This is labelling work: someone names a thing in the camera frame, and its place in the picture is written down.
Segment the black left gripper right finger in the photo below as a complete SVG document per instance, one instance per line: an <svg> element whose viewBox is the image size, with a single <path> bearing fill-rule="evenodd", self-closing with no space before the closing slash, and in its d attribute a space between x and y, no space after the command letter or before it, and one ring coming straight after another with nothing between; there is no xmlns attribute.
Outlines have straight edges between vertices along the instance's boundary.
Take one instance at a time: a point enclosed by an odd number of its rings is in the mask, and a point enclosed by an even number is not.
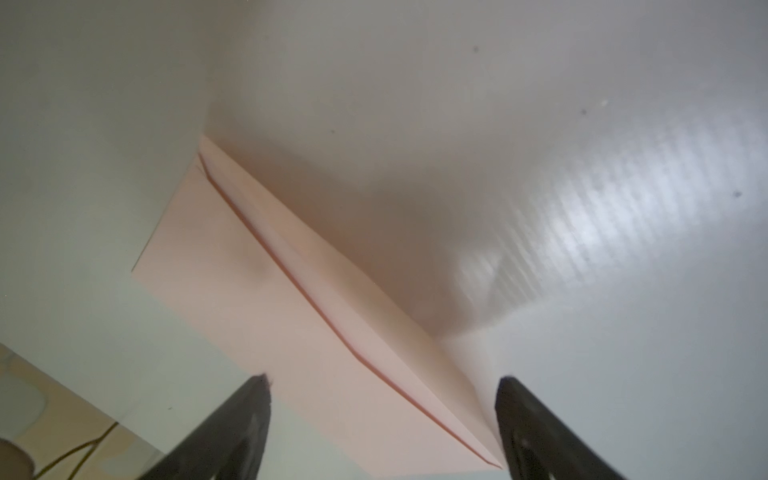
<svg viewBox="0 0 768 480"><path fill-rule="evenodd" d="M513 479L623 478L517 378L500 379L495 412Z"/></svg>

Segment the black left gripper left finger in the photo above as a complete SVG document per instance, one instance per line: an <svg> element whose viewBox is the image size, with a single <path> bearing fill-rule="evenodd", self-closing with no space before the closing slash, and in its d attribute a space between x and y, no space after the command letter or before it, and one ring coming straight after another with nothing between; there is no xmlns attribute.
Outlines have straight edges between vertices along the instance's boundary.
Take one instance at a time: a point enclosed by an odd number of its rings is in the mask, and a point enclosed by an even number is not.
<svg viewBox="0 0 768 480"><path fill-rule="evenodd" d="M266 375L247 379L141 480L255 480L271 419Z"/></svg>

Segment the pink envelope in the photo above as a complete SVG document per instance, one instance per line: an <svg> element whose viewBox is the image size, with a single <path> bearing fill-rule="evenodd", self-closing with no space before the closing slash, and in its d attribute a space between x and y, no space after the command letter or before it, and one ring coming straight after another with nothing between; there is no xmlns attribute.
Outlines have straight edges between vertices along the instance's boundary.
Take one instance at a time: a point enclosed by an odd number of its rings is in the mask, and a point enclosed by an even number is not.
<svg viewBox="0 0 768 480"><path fill-rule="evenodd" d="M210 139L133 274L367 474L504 467L472 384L437 343Z"/></svg>

